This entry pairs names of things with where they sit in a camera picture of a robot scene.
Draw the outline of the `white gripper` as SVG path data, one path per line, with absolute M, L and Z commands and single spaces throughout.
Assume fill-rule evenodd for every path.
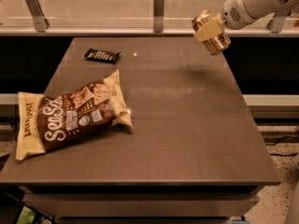
M 197 17 L 193 20 L 194 37 L 204 42 L 224 32 L 224 24 L 232 30 L 242 29 L 253 23 L 253 18 L 246 11 L 243 0 L 226 0 L 221 17 Z

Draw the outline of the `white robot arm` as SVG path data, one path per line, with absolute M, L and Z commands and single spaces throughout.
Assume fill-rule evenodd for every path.
M 219 14 L 206 9 L 192 20 L 194 37 L 215 55 L 230 44 L 226 29 L 242 29 L 297 4 L 298 0 L 226 0 Z M 262 202 L 240 224 L 299 224 L 297 161 L 297 156 L 290 156 L 287 163 L 278 157 L 285 179 L 277 188 L 264 191 Z

